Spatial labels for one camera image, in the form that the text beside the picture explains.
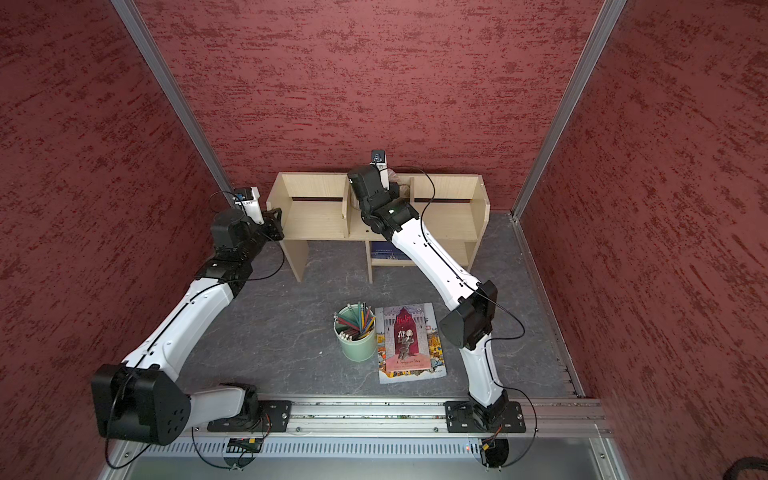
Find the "fluffy beige pink cloth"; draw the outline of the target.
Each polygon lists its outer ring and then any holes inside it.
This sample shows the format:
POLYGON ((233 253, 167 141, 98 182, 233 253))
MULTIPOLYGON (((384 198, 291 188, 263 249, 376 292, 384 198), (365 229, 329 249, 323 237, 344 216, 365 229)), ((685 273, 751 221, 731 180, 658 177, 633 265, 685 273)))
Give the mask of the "fluffy beige pink cloth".
POLYGON ((389 186, 391 189, 394 187, 397 187, 398 196, 405 198, 410 196, 410 180, 411 177, 408 175, 398 174, 393 169, 389 169, 387 171, 388 173, 388 181, 389 186))

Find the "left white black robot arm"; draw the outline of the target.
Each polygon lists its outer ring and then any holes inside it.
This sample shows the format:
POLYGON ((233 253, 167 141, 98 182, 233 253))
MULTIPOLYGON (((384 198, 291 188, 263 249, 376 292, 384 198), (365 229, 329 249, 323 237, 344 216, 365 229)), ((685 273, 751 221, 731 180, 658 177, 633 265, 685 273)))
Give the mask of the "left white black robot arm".
POLYGON ((157 329, 119 364, 102 365, 91 379, 101 437, 168 445, 191 427, 223 421, 248 427, 261 420, 254 387, 227 383, 195 394, 177 380, 191 351, 216 317, 252 280, 252 262, 269 242, 283 239, 279 208, 253 216, 228 208, 211 226, 214 253, 182 300, 157 329))

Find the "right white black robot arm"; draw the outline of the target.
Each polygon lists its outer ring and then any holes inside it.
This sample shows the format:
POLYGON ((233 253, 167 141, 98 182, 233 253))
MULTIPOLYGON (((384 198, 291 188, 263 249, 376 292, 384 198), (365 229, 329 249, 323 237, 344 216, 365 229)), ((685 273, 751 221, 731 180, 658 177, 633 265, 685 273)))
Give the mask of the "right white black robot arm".
POLYGON ((491 350, 496 285, 492 281, 482 283, 463 269, 429 232, 410 201, 383 185, 376 166, 357 167, 347 178, 363 223, 406 254, 449 309, 440 321, 440 330, 460 350, 474 421, 489 430, 500 421, 508 404, 508 395, 495 381, 491 350))

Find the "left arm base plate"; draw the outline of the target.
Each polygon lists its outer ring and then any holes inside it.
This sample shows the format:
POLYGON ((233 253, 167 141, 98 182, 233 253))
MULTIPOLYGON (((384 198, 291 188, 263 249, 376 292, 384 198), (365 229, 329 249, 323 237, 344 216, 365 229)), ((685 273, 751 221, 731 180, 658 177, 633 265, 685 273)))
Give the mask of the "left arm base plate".
POLYGON ((288 400, 259 401, 249 411, 209 422, 206 429, 213 433, 284 433, 291 418, 292 406, 288 400))

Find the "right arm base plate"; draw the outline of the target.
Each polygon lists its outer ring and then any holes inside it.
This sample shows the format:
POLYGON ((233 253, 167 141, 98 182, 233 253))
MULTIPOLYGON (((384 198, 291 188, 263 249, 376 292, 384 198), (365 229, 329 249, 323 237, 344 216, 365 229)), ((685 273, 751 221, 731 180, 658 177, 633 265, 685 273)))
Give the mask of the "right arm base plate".
POLYGON ((444 403, 449 433, 525 433, 526 423, 519 402, 507 401, 484 408, 473 401, 444 403))

